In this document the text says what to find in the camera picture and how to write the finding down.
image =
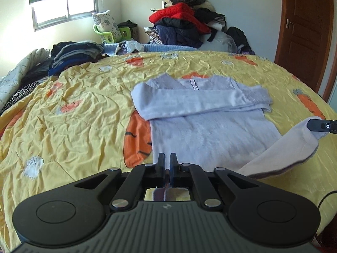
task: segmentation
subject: bed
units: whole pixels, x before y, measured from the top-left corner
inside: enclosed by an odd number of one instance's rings
[[[11,217],[27,197],[82,179],[111,167],[130,171],[151,163],[151,147],[129,141],[143,129],[130,91],[142,81],[167,72],[174,78],[224,75],[248,86],[261,84],[274,103],[265,113],[283,135],[313,115],[337,119],[316,93],[283,68],[259,56],[213,51],[152,52],[113,56],[74,66],[38,85],[0,117],[0,245],[5,252],[20,241]],[[337,190],[337,135],[320,140],[316,154],[302,165],[263,182],[302,195],[316,205]],[[320,208],[318,234],[337,212],[337,196]]]

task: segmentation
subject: window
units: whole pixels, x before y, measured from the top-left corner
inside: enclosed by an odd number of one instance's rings
[[[91,16],[97,0],[43,0],[32,4],[34,31]]]

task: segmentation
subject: brown door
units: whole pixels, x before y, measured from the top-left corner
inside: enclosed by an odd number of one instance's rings
[[[275,63],[315,92],[329,56],[333,10],[333,0],[283,0]]]

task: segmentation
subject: door handle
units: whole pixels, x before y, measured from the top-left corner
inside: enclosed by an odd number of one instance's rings
[[[292,24],[293,26],[295,25],[295,23],[291,22],[291,21],[287,18],[287,25],[286,25],[286,28],[289,28],[289,24]]]

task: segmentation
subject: clothing tag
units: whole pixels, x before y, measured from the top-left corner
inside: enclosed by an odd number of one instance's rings
[[[199,90],[198,86],[196,85],[195,80],[193,78],[190,79],[190,82],[191,82],[191,85],[193,86],[194,90]]]

